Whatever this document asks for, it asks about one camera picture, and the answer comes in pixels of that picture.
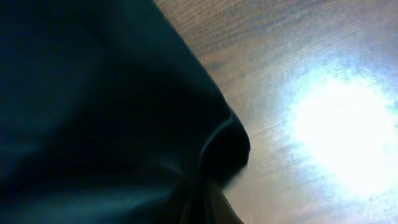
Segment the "black polo shirt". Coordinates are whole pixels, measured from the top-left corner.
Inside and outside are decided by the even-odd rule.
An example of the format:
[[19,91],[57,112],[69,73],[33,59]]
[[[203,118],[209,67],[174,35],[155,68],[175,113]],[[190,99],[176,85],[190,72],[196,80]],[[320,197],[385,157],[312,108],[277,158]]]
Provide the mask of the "black polo shirt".
[[1,1],[2,223],[239,223],[249,151],[153,1]]

